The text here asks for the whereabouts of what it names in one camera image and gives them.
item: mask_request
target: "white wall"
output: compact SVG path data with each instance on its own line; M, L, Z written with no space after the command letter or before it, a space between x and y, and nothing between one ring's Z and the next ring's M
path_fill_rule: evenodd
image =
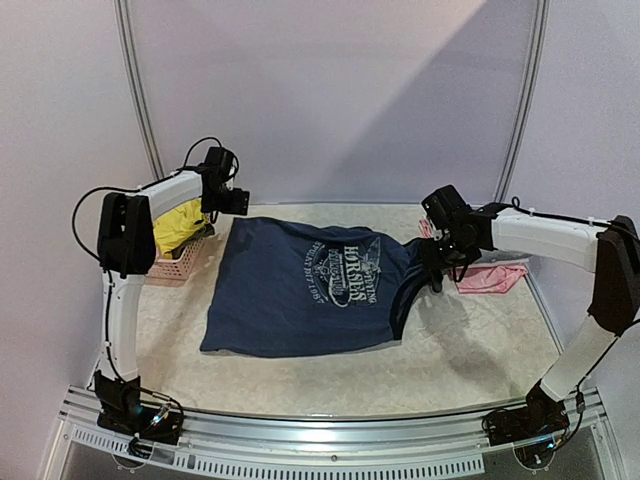
M492 199L536 0L131 4L165 165L213 134L254 202Z
M540 74L510 193L523 206L579 216L622 213L640 226L640 3L552 2ZM590 303L593 278L559 262L533 264L563 342ZM640 328L595 381L629 478L640 478Z
M101 283L69 219L97 184L150 180L112 2L2 2L0 478L33 480L97 356ZM81 232L95 245L99 199Z

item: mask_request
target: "black cable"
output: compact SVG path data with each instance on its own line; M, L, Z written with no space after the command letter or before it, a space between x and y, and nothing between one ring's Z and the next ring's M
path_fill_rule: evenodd
M580 417L578 417L578 423L576 424L573 431L569 434L568 437L566 436L566 429L565 429L565 433L563 433L561 437L561 443L556 444L553 447L554 452L557 452L558 450L560 450L567 443L569 443L573 437L576 436L576 434L578 433L578 430L580 430L580 425L582 425L582 418L584 417L585 409L586 409L586 405L584 403L584 395L580 391L580 384L578 384L576 385L576 411L580 414Z
M517 197L517 196L514 196L514 197L511 198L511 208L513 208L517 212L524 213L524 214L527 214L527 215L531 215L533 217L548 218L550 220L563 220L565 222L579 223L581 225L593 225L595 227L610 228L614 232L618 232L621 235L628 236L634 242L636 242L637 244L640 245L640 238L638 238L636 235L634 235L633 232L630 232L626 228L619 227L618 225L616 225L615 223L613 223L611 221L608 221L608 222L596 222L596 221L587 220L585 218L571 217L571 216L567 216L567 215L557 215L555 213L540 213L540 212L535 212L535 211L529 211L529 210L526 210L526 209L520 207L520 198Z
M220 142L220 140L218 140L216 137L203 137L200 140L198 140L196 143L191 145L189 150L187 150L187 155L185 155L184 157L184 163L182 164L182 168L185 168L187 166L187 163L189 162L189 156L191 155L191 152L193 151L193 149L196 148L198 145L200 145L202 142L205 142L207 140L212 140L216 142L218 146L222 148L222 142Z

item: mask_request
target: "navy t-shirt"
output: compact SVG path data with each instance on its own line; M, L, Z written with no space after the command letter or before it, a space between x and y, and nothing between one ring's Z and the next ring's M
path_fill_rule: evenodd
M394 299L418 265L415 242L365 227L235 219L200 351L297 357L388 342Z

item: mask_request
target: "white mat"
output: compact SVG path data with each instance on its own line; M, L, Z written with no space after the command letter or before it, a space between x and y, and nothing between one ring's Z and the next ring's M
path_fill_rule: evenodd
M315 204L252 207L251 213L318 226L365 225L404 243L418 236L421 208ZM221 216L218 227L228 226ZM446 279L443 294L426 288L418 295L401 345L297 359L203 355L198 347L226 231L207 241L184 287L145 286L140 299L143 386L185 406L272 415L434 412L521 397L557 358L524 280L505 295L459 295Z

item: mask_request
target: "pink cloth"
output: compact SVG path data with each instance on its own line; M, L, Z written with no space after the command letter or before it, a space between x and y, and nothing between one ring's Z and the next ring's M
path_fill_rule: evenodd
M462 282L456 283L456 288L463 295L469 293L507 293L527 273L527 267L524 265L469 267Z

